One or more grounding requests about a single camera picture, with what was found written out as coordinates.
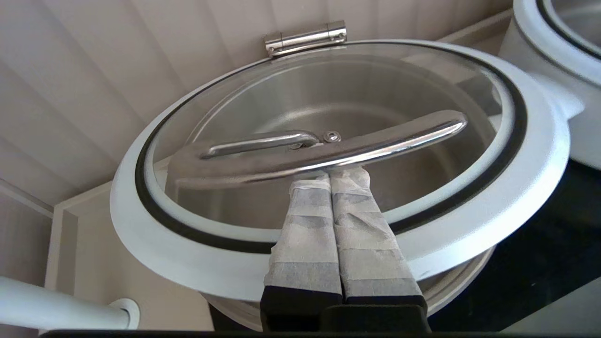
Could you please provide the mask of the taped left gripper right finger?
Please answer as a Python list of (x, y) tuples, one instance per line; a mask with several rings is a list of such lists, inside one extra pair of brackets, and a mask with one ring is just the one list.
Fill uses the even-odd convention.
[(330, 175), (334, 232), (347, 305), (416, 306), (427, 303), (401, 253), (362, 168)]

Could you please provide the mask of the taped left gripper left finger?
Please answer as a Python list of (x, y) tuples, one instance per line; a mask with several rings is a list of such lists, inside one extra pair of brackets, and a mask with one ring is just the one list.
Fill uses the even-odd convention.
[(264, 331), (318, 331), (324, 310), (343, 304), (328, 175), (298, 179), (272, 247), (260, 301)]

